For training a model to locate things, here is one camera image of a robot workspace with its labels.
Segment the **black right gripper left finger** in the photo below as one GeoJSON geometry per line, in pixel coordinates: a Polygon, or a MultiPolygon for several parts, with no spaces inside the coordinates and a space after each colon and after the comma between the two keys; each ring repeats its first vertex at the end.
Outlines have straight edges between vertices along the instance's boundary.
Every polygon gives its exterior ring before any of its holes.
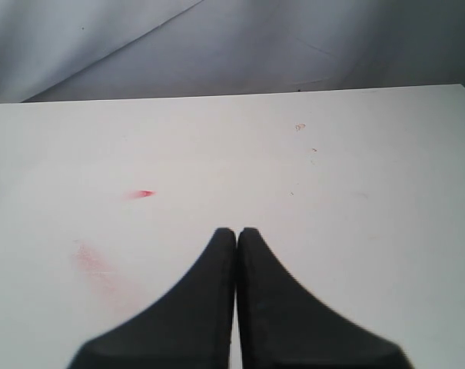
{"type": "Polygon", "coordinates": [[[140,314],[87,341],[73,368],[227,368],[236,238],[217,229],[183,278],[140,314]]]}

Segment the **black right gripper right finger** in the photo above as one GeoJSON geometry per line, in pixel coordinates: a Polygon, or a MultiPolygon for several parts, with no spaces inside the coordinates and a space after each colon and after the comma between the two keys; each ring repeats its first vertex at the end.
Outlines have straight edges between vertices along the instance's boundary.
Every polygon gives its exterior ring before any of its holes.
{"type": "Polygon", "coordinates": [[[410,368],[403,350],[339,315],[299,284],[261,233],[237,242],[237,313],[245,368],[410,368]]]}

